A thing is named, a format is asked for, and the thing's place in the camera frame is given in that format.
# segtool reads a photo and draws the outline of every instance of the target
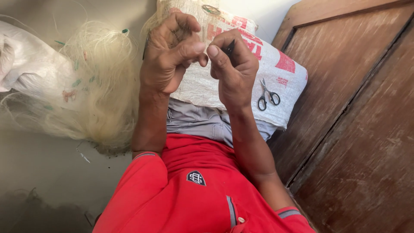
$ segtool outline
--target floor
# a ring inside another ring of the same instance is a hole
[[[271,43],[298,1],[222,0],[221,7],[255,20],[256,35]],[[49,44],[70,35],[86,18],[128,28],[138,38],[155,10],[155,0],[0,1],[0,14],[17,18]],[[0,232],[91,232],[130,161],[130,155],[100,155],[87,142],[0,131]]]

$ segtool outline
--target man's left hand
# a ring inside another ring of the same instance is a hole
[[[173,32],[182,28],[186,28],[189,35],[170,48],[177,40]],[[142,91],[170,95],[177,90],[192,62],[198,61],[202,67],[207,65],[208,57],[203,53],[205,44],[196,34],[200,30],[194,16],[173,13],[150,31],[140,72]]]

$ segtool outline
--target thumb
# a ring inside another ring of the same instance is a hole
[[[211,60],[212,68],[214,68],[216,74],[228,74],[234,69],[230,58],[219,47],[210,45],[207,48],[207,55]]]
[[[180,43],[167,54],[168,60],[173,65],[178,66],[188,60],[195,60],[204,52],[205,44],[203,42],[185,42]]]

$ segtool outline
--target wooden surface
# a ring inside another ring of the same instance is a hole
[[[296,192],[320,233],[414,231],[413,24],[321,144],[324,159]]]
[[[413,9],[406,6],[334,19],[295,33],[285,53],[308,69],[308,84],[287,131],[268,143],[285,184],[338,119]]]
[[[289,9],[272,45],[283,51],[294,28],[411,2],[414,0],[302,0]]]

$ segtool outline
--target man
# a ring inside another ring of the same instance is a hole
[[[183,25],[191,35],[170,49],[171,32]],[[287,194],[263,139],[275,128],[253,118],[258,60],[236,29],[216,36],[207,56],[200,30],[193,16],[174,13],[151,31],[133,161],[94,232],[314,232]],[[229,58],[220,48],[233,40]],[[205,67],[209,59],[228,113],[169,99],[191,62]]]

